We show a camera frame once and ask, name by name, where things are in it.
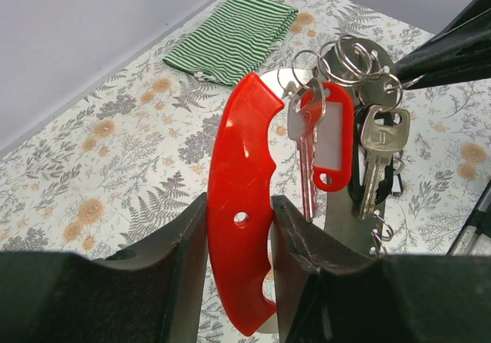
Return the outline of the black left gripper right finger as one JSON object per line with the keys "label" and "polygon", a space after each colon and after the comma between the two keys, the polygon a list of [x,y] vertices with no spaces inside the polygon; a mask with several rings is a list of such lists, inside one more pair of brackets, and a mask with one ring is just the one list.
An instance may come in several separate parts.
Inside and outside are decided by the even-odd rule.
{"label": "black left gripper right finger", "polygon": [[490,260],[369,259],[274,196],[273,269],[282,342],[488,342]]}

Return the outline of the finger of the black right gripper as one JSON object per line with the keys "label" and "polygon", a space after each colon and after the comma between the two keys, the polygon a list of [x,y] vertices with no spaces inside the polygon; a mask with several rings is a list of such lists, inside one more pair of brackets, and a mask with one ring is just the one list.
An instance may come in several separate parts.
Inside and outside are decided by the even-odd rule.
{"label": "finger of the black right gripper", "polygon": [[490,0],[472,0],[448,26],[396,63],[409,89],[490,77]]}

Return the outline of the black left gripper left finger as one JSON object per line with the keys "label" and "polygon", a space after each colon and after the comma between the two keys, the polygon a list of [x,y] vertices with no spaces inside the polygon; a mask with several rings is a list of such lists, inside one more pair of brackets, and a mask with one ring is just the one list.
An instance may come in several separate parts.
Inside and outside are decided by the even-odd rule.
{"label": "black left gripper left finger", "polygon": [[194,342],[207,263],[206,196],[106,259],[1,254],[3,342]]}

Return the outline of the metal key holder red handle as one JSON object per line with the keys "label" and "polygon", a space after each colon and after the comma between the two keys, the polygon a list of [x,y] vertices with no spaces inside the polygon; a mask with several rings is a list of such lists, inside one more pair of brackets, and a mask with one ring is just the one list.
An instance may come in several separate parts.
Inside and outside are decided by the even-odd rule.
{"label": "metal key holder red handle", "polygon": [[342,35],[315,57],[312,70],[247,74],[230,94],[216,136],[208,183],[209,254],[223,308],[246,336],[276,313],[262,289],[270,270],[267,244],[274,219],[270,183],[275,163],[268,144],[273,117],[288,112],[292,95],[312,79],[343,87],[354,109],[369,103],[373,87],[387,94],[385,107],[398,102],[394,63],[379,44]]}

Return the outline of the red key tag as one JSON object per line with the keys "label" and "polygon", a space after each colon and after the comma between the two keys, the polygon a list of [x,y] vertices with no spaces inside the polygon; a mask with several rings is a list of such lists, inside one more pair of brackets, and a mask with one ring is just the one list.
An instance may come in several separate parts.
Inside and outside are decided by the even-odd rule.
{"label": "red key tag", "polygon": [[332,82],[310,80],[288,105],[288,137],[299,151],[302,206],[311,222],[316,191],[333,193],[351,179],[354,105],[351,95]]}

